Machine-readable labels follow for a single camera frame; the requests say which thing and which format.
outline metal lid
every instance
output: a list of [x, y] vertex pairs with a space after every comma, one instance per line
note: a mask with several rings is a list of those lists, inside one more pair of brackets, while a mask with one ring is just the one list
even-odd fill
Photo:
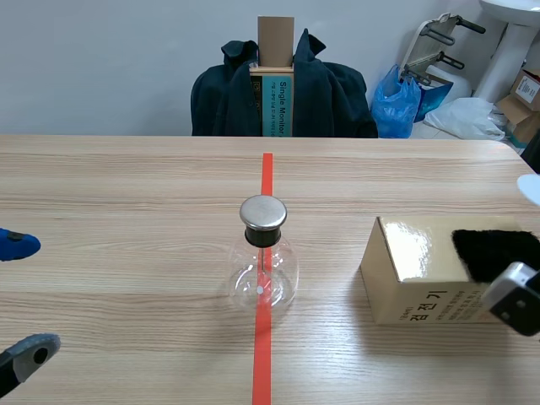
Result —
[[240, 218], [252, 230], [276, 230], [284, 224], [287, 208], [276, 197], [254, 196], [240, 207]]

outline wooden table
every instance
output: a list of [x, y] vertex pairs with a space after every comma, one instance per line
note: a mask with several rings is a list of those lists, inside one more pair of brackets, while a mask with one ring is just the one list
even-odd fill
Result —
[[0, 263], [0, 344], [63, 347], [3, 404], [251, 404], [253, 316], [227, 250], [274, 152], [300, 289], [273, 326], [273, 404], [533, 404], [540, 343], [501, 325], [378, 327], [358, 271], [376, 215], [510, 214], [531, 171], [491, 142], [0, 137], [0, 225], [42, 250]]

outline blue object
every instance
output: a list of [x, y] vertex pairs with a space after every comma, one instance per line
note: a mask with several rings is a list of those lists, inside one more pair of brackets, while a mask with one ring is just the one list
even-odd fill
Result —
[[293, 85], [290, 76], [262, 77], [262, 136], [292, 137]]
[[422, 98], [420, 99], [420, 107], [418, 108], [418, 114], [414, 122], [423, 121], [428, 112], [439, 108], [453, 86], [453, 83], [448, 83], [434, 89], [420, 88]]
[[394, 66], [377, 86], [371, 106], [379, 138], [409, 138], [421, 96], [414, 79], [399, 82], [399, 66]]
[[0, 228], [0, 262], [25, 259], [40, 248], [41, 243], [35, 236]]

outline white wall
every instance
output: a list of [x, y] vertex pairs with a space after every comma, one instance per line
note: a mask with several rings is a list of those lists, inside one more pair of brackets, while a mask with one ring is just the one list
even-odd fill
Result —
[[532, 43], [531, 50], [526, 57], [526, 66], [530, 69], [540, 69], [540, 34]]
[[446, 10], [489, 29], [451, 52], [476, 83], [502, 30], [476, 0], [2, 0], [0, 133], [187, 135], [193, 82], [227, 41], [257, 40], [258, 14], [294, 15], [295, 41], [310, 29], [371, 97]]

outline cardboard box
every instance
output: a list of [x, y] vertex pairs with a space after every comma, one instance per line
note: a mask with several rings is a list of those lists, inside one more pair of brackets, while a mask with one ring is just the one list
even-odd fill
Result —
[[454, 230], [521, 230], [512, 217], [379, 217], [360, 269], [378, 324], [491, 323]]
[[540, 130], [540, 112], [529, 110], [513, 95], [499, 101], [497, 106], [508, 118], [508, 129], [512, 133], [511, 142], [517, 148], [526, 148]]
[[293, 64], [294, 17], [259, 16], [259, 65], [289, 68]]
[[251, 87], [263, 137], [293, 136], [294, 68], [252, 67]]
[[521, 70], [511, 94], [529, 110], [540, 111], [540, 70]]

